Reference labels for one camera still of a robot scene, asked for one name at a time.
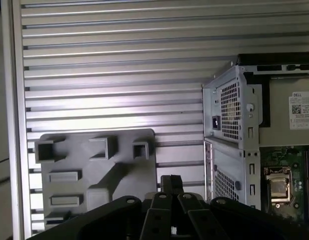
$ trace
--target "power supply unit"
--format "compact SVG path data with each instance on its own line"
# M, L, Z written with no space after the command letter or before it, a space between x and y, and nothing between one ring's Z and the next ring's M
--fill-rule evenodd
M239 54L203 108L208 198L309 225L309 52Z

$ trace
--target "green circuit board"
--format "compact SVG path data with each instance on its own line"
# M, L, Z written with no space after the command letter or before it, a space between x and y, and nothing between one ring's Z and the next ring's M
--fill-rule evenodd
M267 206L269 214L292 222L303 223L304 217L304 146L278 146L260 148L261 179L265 168L288 167L291 171L291 200L284 204Z

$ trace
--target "horizontal slat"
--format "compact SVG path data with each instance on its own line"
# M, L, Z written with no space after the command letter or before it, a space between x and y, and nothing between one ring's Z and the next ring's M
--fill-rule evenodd
M126 61L149 61L149 60L169 60L169 59L189 59L213 57L211 50L197 51L176 51L176 52L152 52L152 53L134 53L117 55L99 55L99 56L79 56L79 57L56 57L41 59L25 59L24 66L52 66L52 65L73 65L73 64L96 64L112 63Z
M159 183L162 175L180 175L184 182L203 181L205 179L203 168L203 166L157 168L157 180Z
M203 132L194 134L156 135L155 140L158 143L198 142L204 140L204 135Z
M42 193L30 194L30 207L32 210L44 209L44 198Z
M309 11L309 2L301 5L300 2L282 2L276 1L272 3L259 3L259 4L225 4L220 2L218 5L212 5L210 2L204 1L160 1L160 2L135 2L124 4L96 4L96 5L81 5L81 6L60 6L60 7L45 7L45 8L24 8L21 11L22 17L35 17L35 16L59 16L59 15L95 15L95 14L113 14L120 16L118 13L134 13L140 18L149 19L153 16L136 14L136 12L158 12L169 11L174 16L182 10L192 10L190 16L217 16L217 15L236 15L236 14L261 14L261 13L278 13L278 12L293 12L296 11ZM111 20L121 20L120 17L111 18ZM158 18L164 18L166 15L159 15ZM180 15L179 17L188 17L188 15ZM129 16L122 16L122 19L129 19Z
M31 223L32 231L44 231L45 230L45 222L42 220L32 221Z
M135 107L115 107L115 108L93 108L59 111L30 111L26 113L27 119L47 119L47 118L70 118L70 117L93 117L93 116L115 116L132 114L159 114L178 112L203 111L201 103L175 104L158 106L135 106Z
M203 145L157 147L155 155L157 163L200 161L204 159L204 147Z
M64 120L41 120L27 121L27 128L49 129L107 129L107 128L129 128L146 127L155 125L169 125L169 123L194 123L203 121L202 113L167 114L153 116L126 116L126 117L104 117L90 119L64 119Z
M156 32L134 32L122 34L105 34L105 35L85 35L85 36L64 36L64 37L36 37L23 39L24 46L40 45L58 45L58 44L83 44L83 43L104 43L109 41L133 41L133 40L158 40L158 39L175 39L175 38L193 38L199 37L216 37L237 36L242 38L246 35L262 35L277 33L304 33L309 32L309 23L296 24L287 23L286 25L254 25L254 26L229 26L210 29L182 29Z
M57 107L58 109L89 109L89 108L107 108L107 107L129 107L129 106L148 106L151 102L166 102L198 100L202 102L201 92L189 93L167 93L167 94L149 94L149 95L131 95L131 96L108 96L108 97L87 97L58 100L27 100L27 108L35 107Z
M253 53L285 53L309 51L309 45L274 45L274 46L254 46L254 47L230 47L223 49L196 50L196 51L177 51L177 52L160 52L160 53L138 53L112 56L82 56L66 58L41 58L24 60L25 66L42 66L55 64L92 64L120 61L148 61L148 60L166 60L166 59L188 59L188 58L212 58L212 57L229 57L238 54Z
M97 35L97 34L120 34L120 33L138 33L138 32L161 32L161 31L183 31L202 29L203 31L214 31L215 33L230 30L233 27L240 29L250 29L251 34L254 26L259 26L259 31L267 30L269 26L284 26L293 24L309 24L309 15L304 17L297 16L280 16L280 17L252 17L252 18L232 18L217 20L188 20L188 21L167 21L167 22L149 22L149 23L130 23L130 24L110 24L95 26L73 26L73 27L56 27L56 28L36 28L22 30L24 38L39 37L64 37L80 35Z
M93 55L109 55L124 53L152 53L152 52L170 52L170 51L190 51L190 50L208 50L223 49L235 47L253 47L253 46L273 46L289 44L309 44L309 36L291 36L291 37L268 37L268 38L244 38L244 39L220 39L220 40L197 40L197 41L173 41L173 42L154 42L141 44L121 44L121 45L94 45L81 47L57 47L45 49L26 49L23 51L25 59L49 58L49 57L78 57Z
M139 65L121 65L121 66L100 66L100 67L76 67L64 69L48 70L26 70L25 78L52 78L52 77L79 77L94 75L120 75L132 73L155 73L155 72L172 72L187 70L206 70L219 68L227 61L202 61L202 62L179 62L166 64L139 64Z
M28 148L34 149L35 143L29 145ZM36 163L36 156L34 153L28 154L28 167L29 169L41 169L41 164Z
M43 221L45 219L45 215L43 213L33 213L31 214L32 221Z
M197 2L183 4L183 2L172 2L176 7L167 9L158 8L144 8L144 3L137 3L139 6L131 9L131 11L120 12L114 14L116 11L114 7L107 11L107 6L78 6L76 11L72 11L71 7L65 9L58 7L50 13L44 12L40 14L37 9L23 9L21 11L23 18L23 25L44 25L44 24L73 24L73 23L93 23L100 21L127 21L127 20L142 20L142 19L162 19L162 18L186 18L186 17L212 17L212 16L226 16L226 15L249 15L249 14L264 14L264 13L288 13L288 12L309 12L309 3L300 7L299 2L290 2L282 4L274 2L271 7L267 4L254 5L217 5L211 6L207 4L198 4Z
M76 96L101 96L119 94L147 94L147 93L174 93L192 92L201 90L200 83L188 84L161 84L147 86L122 86L122 87L102 87L102 88L80 88L65 90L40 90L26 91L25 98L55 98L55 97L76 97Z
M193 133L193 132L203 132L204 131L204 127L203 127L202 124L153 126L151 128L157 134ZM95 129L95 130L92 129L89 132L96 132L96 131L98 131L98 129ZM66 130L64 130L64 131L28 132L27 133L27 139L28 140L38 140L42 135L45 135L45 134L60 134L60 133L75 133L75 132L76 131L66 131Z
M30 189L42 189L43 181L41 178L41 173L30 173L29 174L29 186Z
M163 0L158 1L158 0L144 0L145 2L150 2L150 1L156 1L158 2L158 4L162 3ZM264 0L263 3L271 4L273 0ZM122 1L122 4L129 4L129 3L135 3L135 2L141 2L141 0L131 0L131 1ZM297 3L309 3L309 0L305 1L305 0L300 0L300 1L296 1ZM94 3L104 3L104 4L118 4L117 1L113 1L113 0L98 0L98 1L92 1L92 0L20 0L20 3L22 5L32 5L32 4L66 4L66 3L71 3L71 5L84 5L84 4L94 4ZM260 3L259 0L239 0L238 2L236 2L236 5L246 5L246 4L251 4L251 3ZM291 3L291 1L289 0L276 0L276 3L284 3L284 4L289 4ZM209 4L214 6L214 5L226 5L226 4L233 4L232 0L223 0L222 2L220 2L219 0L211 0L209 1Z
M72 78L50 78L50 79L30 79L25 80L26 87L42 87L42 86L78 86L92 85L98 86L105 84L147 84L147 82L160 83L162 81L181 82L192 80L202 82L207 80L213 74L212 70L191 70L188 72L165 72L165 73L138 73L138 74L121 74L112 76L89 76L89 77L72 77Z

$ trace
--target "silver metal panel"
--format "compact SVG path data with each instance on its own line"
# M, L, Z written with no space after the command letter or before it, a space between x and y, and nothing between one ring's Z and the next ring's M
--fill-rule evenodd
M31 214L43 208L40 184L33 183L41 169L34 142L43 134L153 129L159 173L181 174L187 188L204 193L201 84L238 53L309 51L309 1L2 6L4 29L14 17L14 39L6 31L4 49L15 239L44 230Z

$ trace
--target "black cable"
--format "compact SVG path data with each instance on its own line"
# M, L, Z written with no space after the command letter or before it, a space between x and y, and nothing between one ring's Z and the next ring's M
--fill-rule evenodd
M8 161L8 160L9 160L9 157L7 157L7 158L1 160L1 161L0 161L0 164L3 163L3 162L5 162L5 161Z
M0 179L0 185L2 184L5 184L5 183L8 183L10 181L10 177L9 176L6 176L4 178L1 178Z

